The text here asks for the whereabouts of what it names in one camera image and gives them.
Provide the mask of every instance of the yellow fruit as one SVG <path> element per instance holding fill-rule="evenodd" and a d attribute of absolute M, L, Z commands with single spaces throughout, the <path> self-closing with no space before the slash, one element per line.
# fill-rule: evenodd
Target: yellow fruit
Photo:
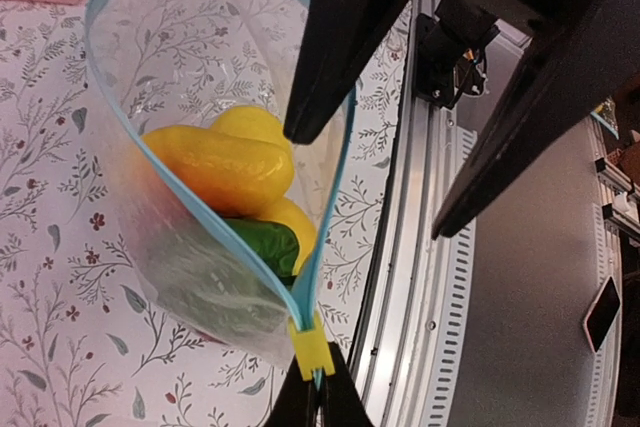
<path fill-rule="evenodd" d="M 293 275 L 298 275 L 307 257 L 311 255 L 317 237 L 316 227 L 307 217 L 307 214 L 294 202 L 283 197 L 275 204 L 271 204 L 255 218 L 284 224 L 293 230 L 300 245 L 300 253 L 293 267 Z"/>
<path fill-rule="evenodd" d="M 255 216 L 293 182 L 291 157 L 277 145 L 187 125 L 154 130 L 142 139 L 221 216 Z"/>
<path fill-rule="evenodd" d="M 282 133 L 282 123 L 275 115 L 257 105 L 237 105 L 225 110 L 216 117 L 209 129 L 233 137 L 276 144 L 293 155 L 291 142 Z"/>

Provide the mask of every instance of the smartphone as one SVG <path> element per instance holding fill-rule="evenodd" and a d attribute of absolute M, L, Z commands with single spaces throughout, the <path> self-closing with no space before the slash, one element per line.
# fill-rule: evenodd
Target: smartphone
<path fill-rule="evenodd" d="M 591 304 L 583 322 L 587 341 L 594 352 L 598 352 L 607 338 L 607 333 L 620 310 L 622 302 L 613 278 L 604 283 L 596 300 Z"/>

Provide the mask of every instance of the black mechanical device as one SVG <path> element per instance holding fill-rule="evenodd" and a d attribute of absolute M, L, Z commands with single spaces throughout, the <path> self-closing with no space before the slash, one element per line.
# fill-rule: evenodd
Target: black mechanical device
<path fill-rule="evenodd" d="M 408 0 L 311 0 L 285 120 L 308 144 L 353 88 Z M 549 145 L 640 72 L 640 0 L 443 0 L 424 20 L 416 83 L 430 102 L 455 103 L 452 71 L 481 52 L 503 19 L 533 37 L 452 186 L 432 235 L 453 236 Z"/>

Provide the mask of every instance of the floral tablecloth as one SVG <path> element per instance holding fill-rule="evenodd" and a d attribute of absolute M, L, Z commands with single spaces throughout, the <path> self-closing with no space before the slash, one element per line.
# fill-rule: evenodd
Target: floral tablecloth
<path fill-rule="evenodd" d="M 208 342 L 140 292 L 92 122 L 84 8 L 0 3 L 0 424 L 245 427 L 283 373 Z M 388 174 L 408 11 L 359 81 L 319 300 L 349 348 Z"/>

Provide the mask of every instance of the floral pattern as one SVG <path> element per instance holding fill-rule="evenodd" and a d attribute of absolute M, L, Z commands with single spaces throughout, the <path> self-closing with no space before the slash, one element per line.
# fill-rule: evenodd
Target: floral pattern
<path fill-rule="evenodd" d="M 273 2 L 257 9 L 278 9 Z M 231 35 L 233 8 L 216 14 L 211 42 Z M 82 18 L 82 7 L 0 3 L 0 418 L 13 427 L 257 427 L 284 373 L 179 324 L 141 294 L 85 129 L 88 99 L 100 94 L 87 80 Z M 408 20 L 407 10 L 358 81 L 325 248 L 318 308 L 345 350 L 382 207 Z M 282 29 L 274 26 L 274 38 Z M 189 103 L 197 105 L 216 59 L 166 25 L 139 34 L 141 71 L 162 52 L 202 63 Z M 265 68 L 251 48 L 237 60 L 237 78 L 215 86 L 220 97 L 244 95 L 242 82 Z M 153 80 L 124 90 L 132 113 L 166 102 L 166 86 Z M 251 88 L 271 98 L 270 86 Z"/>

